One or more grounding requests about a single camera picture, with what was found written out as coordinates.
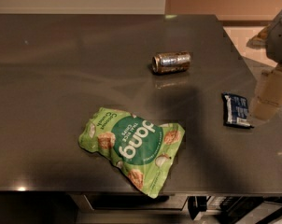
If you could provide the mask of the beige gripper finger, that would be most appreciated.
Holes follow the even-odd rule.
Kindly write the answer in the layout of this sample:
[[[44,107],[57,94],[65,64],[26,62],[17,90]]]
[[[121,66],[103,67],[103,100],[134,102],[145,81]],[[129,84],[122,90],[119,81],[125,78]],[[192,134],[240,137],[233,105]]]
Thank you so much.
[[[280,107],[282,107],[282,63],[270,71],[261,71],[249,113],[252,118],[269,120]]]

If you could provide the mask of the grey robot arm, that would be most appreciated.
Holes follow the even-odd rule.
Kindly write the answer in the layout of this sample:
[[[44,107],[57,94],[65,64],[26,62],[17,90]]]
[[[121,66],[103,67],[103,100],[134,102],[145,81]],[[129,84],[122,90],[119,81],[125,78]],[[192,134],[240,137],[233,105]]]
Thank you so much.
[[[265,40],[266,56],[276,62],[271,71],[262,71],[250,103],[251,117],[269,120],[282,107],[282,10],[269,26]]]

